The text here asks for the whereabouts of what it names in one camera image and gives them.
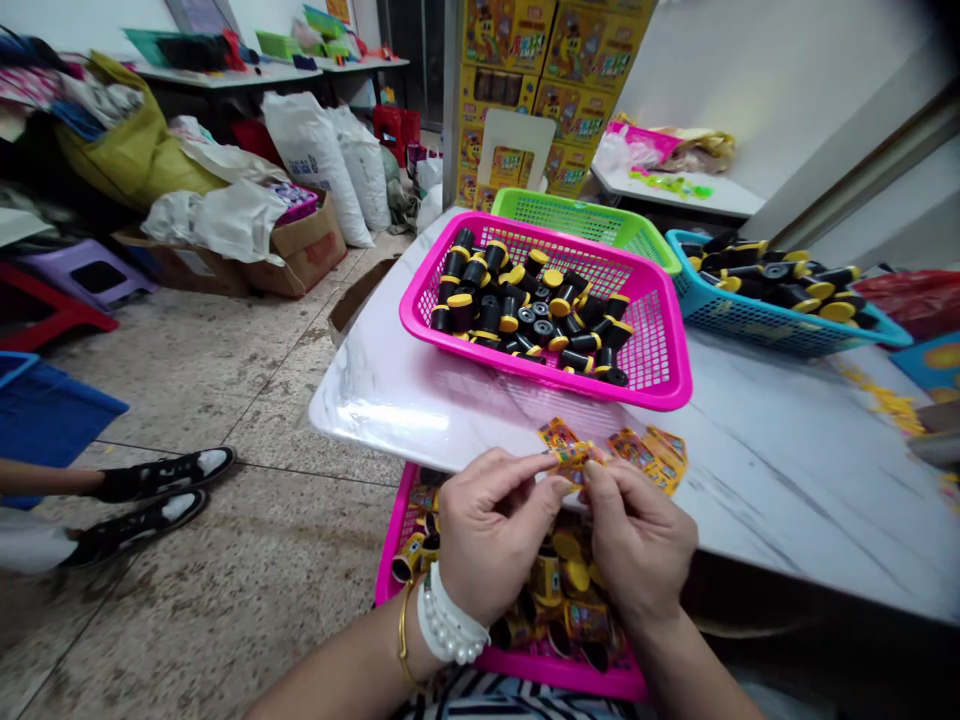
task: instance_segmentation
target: blue plastic bin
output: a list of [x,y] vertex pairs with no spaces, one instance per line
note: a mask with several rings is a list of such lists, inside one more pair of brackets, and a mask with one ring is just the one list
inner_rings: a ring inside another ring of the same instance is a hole
[[710,238],[684,230],[669,230],[666,238],[682,266],[673,278],[673,286],[685,325],[809,358],[875,343],[894,347],[913,344],[910,333],[870,303],[866,311],[880,322],[873,330],[865,330],[718,290],[696,273],[680,249],[680,243],[703,244]]
[[[130,406],[40,361],[0,352],[0,457],[67,467]],[[4,504],[23,507],[24,498]]]

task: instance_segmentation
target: woman's left hand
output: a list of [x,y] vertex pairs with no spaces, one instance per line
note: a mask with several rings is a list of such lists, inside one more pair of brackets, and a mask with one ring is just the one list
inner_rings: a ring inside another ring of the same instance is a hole
[[573,488],[533,477],[556,467],[550,455],[517,458],[488,450],[440,491],[440,574],[450,599],[489,627],[514,603],[537,550]]

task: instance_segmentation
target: hand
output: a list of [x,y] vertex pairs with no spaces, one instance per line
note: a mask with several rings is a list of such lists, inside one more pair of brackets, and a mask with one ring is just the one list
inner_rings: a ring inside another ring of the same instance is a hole
[[537,550],[573,484],[533,476],[550,455],[516,458],[488,450],[440,490],[440,575],[450,599],[489,627],[514,603]]
[[697,524],[624,460],[585,470],[593,555],[621,616],[635,627],[675,619]]

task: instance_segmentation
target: shoe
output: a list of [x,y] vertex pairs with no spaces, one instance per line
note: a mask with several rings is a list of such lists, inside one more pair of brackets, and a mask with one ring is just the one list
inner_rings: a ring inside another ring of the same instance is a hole
[[136,502],[168,497],[206,485],[222,475],[237,459],[227,445],[183,457],[103,470],[103,485],[92,497],[108,503]]
[[196,518],[210,503],[204,490],[191,490],[159,500],[113,520],[84,530],[77,548],[60,563],[63,568],[100,565],[166,535]]

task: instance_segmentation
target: pink basket on floor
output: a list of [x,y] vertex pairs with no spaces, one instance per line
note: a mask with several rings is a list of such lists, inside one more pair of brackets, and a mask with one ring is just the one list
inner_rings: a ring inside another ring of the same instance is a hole
[[[623,321],[635,332],[617,355],[617,365],[630,378],[627,387],[562,372],[556,367],[558,353],[544,351],[547,364],[536,365],[433,330],[430,312],[437,303],[444,256],[461,228],[476,236],[475,248],[499,240],[518,264],[537,248],[550,256],[547,267],[575,270],[593,283],[595,295],[620,293],[631,298]],[[693,394],[683,317],[673,282],[660,267],[639,255],[515,220],[479,212],[453,218],[404,293],[400,322],[414,337],[443,350],[599,400],[669,412],[686,405]]]
[[281,225],[289,225],[292,222],[297,220],[303,220],[305,217],[310,217],[317,211],[317,194],[310,192],[306,188],[300,187],[305,193],[309,193],[312,199],[306,200],[299,205],[294,205],[292,208],[287,210],[283,215],[280,216],[280,219],[274,223],[274,227],[280,227]]
[[[408,503],[410,491],[417,482],[419,472],[420,466],[413,463],[407,463],[403,468],[397,499],[393,503],[393,514],[390,516],[390,527],[383,543],[380,569],[377,571],[377,606],[383,605],[403,589],[403,585],[394,579],[390,566],[407,538],[417,529],[419,509],[408,507]],[[510,651],[488,647],[483,655],[477,658],[474,667],[576,692],[633,702],[645,702],[647,699],[647,685],[632,652],[625,653],[606,673],[600,673],[579,656],[557,657],[550,643],[543,641]]]

